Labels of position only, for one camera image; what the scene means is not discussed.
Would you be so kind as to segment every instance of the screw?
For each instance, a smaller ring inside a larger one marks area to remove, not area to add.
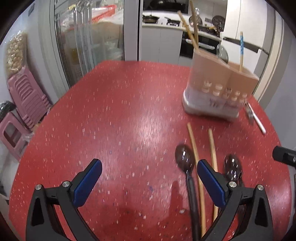
[[[258,188],[260,191],[262,191],[262,190],[264,189],[264,187],[263,187],[261,184],[259,184],[259,185],[257,186],[257,188]]]
[[[70,185],[70,182],[69,182],[69,181],[64,181],[64,182],[62,183],[62,186],[63,186],[64,188],[68,187],[69,185]]]
[[[36,185],[35,189],[36,189],[36,190],[40,190],[41,187],[42,187],[42,185],[41,185],[41,184],[38,184],[38,185]]]
[[[237,186],[237,184],[235,182],[229,182],[229,186],[232,188],[235,188]]]

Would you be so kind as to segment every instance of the black spoon handle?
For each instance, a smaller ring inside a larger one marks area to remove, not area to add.
[[[200,216],[198,213],[197,198],[194,186],[194,180],[191,175],[186,176],[186,186],[188,192],[189,209],[191,216],[191,226],[192,226],[192,240],[200,240],[201,230],[200,230]]]

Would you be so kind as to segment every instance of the metal fork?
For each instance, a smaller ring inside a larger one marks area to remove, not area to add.
[[[249,106],[247,106],[247,104],[245,105],[245,110],[247,112],[248,118],[249,118],[249,122],[251,126],[254,126],[254,115],[253,112],[251,111],[251,109],[249,108]]]

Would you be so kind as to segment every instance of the red table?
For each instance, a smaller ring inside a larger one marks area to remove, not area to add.
[[[189,68],[169,64],[107,61],[72,87],[45,117],[20,161],[9,216],[21,237],[25,240],[35,185],[58,186],[98,158],[102,176],[79,211],[100,240],[191,240],[185,175],[174,160],[177,144],[190,144],[186,124],[191,122],[200,158],[211,163],[207,130],[212,128],[220,172],[225,155],[235,153],[245,185],[264,185],[274,240],[280,240],[290,217],[291,183],[287,166],[272,159],[279,139],[268,117],[251,99],[267,131],[263,136],[244,111],[234,123],[186,114],[181,98],[188,74]],[[205,199],[209,228],[213,203],[207,192]],[[61,223],[74,239],[64,219]],[[233,231],[232,226],[227,240]]]

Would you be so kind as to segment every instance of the glass door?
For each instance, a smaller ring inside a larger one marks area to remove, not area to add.
[[[57,48],[69,87],[104,60],[138,60],[139,5],[139,0],[55,0]]]

